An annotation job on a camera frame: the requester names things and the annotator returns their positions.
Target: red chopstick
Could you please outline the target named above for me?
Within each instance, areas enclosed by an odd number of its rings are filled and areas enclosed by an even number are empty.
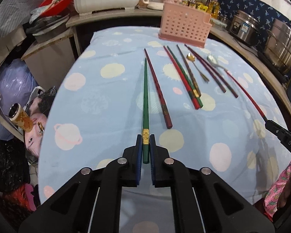
[[[176,68],[176,70],[177,70],[177,72],[178,72],[178,74],[179,74],[179,76],[180,76],[180,78],[181,78],[181,80],[182,80],[182,82],[183,82],[183,84],[184,84],[184,86],[185,86],[185,88],[186,88],[186,90],[187,90],[187,92],[188,92],[188,94],[189,94],[189,96],[190,96],[192,102],[193,102],[194,108],[195,108],[195,109],[199,109],[198,101],[197,101],[197,99],[195,98],[195,95],[193,94],[193,91],[192,91],[191,87],[189,86],[188,82],[186,81],[184,75],[182,74],[180,68],[178,67],[178,65],[177,65],[177,63],[176,63],[176,61],[175,61],[175,59],[174,59],[173,56],[169,53],[169,51],[167,50],[166,46],[164,46],[164,49],[165,49],[165,51],[167,52],[167,54],[168,54],[170,60],[172,61],[174,67]]]
[[[239,82],[228,73],[228,71],[225,71],[227,73],[228,76],[230,76],[230,78],[236,82],[236,84],[242,89],[242,91],[244,91],[244,93],[248,96],[248,98],[250,99],[250,101],[253,103],[253,105],[255,106],[255,108],[257,109],[257,111],[260,113],[261,117],[263,118],[263,120],[266,122],[267,118],[265,116],[265,114],[263,113],[263,111],[260,109],[259,105],[253,100],[253,98],[249,95],[249,93],[239,84]]]
[[[210,73],[211,77],[216,81],[216,83],[218,84],[218,86],[221,88],[222,92],[225,93],[226,89],[222,86],[221,82],[219,82],[219,80],[217,79],[217,77],[210,71],[210,69],[208,68],[207,65],[205,65],[203,63],[203,59],[189,46],[187,46],[186,44],[184,44],[186,48],[188,48],[193,54],[194,56],[201,62],[201,64],[204,66],[204,68],[208,71],[208,73]]]
[[[232,94],[235,96],[235,98],[238,98],[238,94],[235,92],[235,90],[227,83],[227,81],[222,77],[221,74],[218,73],[218,71],[210,65],[203,57],[201,57],[197,52],[193,53],[198,60],[202,59],[204,64],[207,65],[214,73],[220,78],[221,81],[227,86],[227,88],[232,92]]]
[[[146,49],[145,49],[145,55],[146,55],[146,58],[148,60],[149,67],[150,67],[150,70],[151,70],[151,73],[152,73],[152,76],[153,76],[153,80],[154,80],[154,84],[155,84],[156,91],[157,91],[157,94],[158,94],[158,98],[159,98],[159,101],[161,103],[161,107],[162,107],[162,111],[163,111],[166,127],[168,129],[171,129],[172,128],[172,123],[171,123],[171,118],[170,118],[170,115],[169,115],[169,112],[168,112],[168,109],[167,109],[167,105],[166,105],[166,102],[165,102],[161,87],[159,86],[157,77],[155,75],[155,71],[153,69],[152,63],[150,61],[150,58],[149,58],[149,55],[148,55]]]

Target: polka dot tablecloth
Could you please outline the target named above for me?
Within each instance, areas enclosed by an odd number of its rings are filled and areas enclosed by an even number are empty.
[[[259,200],[286,168],[291,154],[265,130],[264,121],[245,94],[222,71],[238,93],[223,93],[204,67],[191,70],[202,92],[202,109],[195,110],[163,45],[179,60],[175,42],[160,40],[158,28],[117,27],[96,32],[75,62],[50,111],[39,159],[39,194],[44,202],[81,168],[98,169],[135,145],[142,131],[144,48],[160,83],[173,128],[166,129],[151,73],[150,134],[170,156],[187,167],[213,169],[251,204]],[[188,50],[179,44],[186,55]],[[268,119],[286,128],[283,116],[258,74],[222,43],[207,39],[208,53],[230,70],[255,99]],[[151,185],[149,165],[141,183],[123,189],[121,232],[174,232],[170,190]]]

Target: pink plastic basket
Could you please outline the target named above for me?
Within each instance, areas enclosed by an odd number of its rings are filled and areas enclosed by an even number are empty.
[[[158,37],[204,48],[212,26],[210,17],[209,13],[196,8],[164,2]]]

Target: gold spoon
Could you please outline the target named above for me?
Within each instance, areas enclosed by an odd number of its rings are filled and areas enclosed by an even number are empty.
[[[191,61],[193,63],[193,65],[195,66],[195,68],[197,69],[197,71],[199,72],[199,74],[201,75],[202,79],[205,81],[205,82],[209,82],[209,79],[207,78],[206,75],[204,75],[198,68],[197,66],[195,65],[194,61],[195,61],[195,56],[192,55],[191,53],[189,53],[186,58]]]

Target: navy blue patterned wallpaper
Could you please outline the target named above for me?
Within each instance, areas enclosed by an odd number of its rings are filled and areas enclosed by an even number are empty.
[[[263,49],[268,38],[266,29],[272,28],[275,18],[282,22],[287,22],[291,28],[291,21],[287,17],[260,0],[218,0],[218,2],[220,3],[221,13],[227,15],[230,20],[233,19],[237,10],[242,10],[260,22],[261,35],[258,38],[258,45]]]

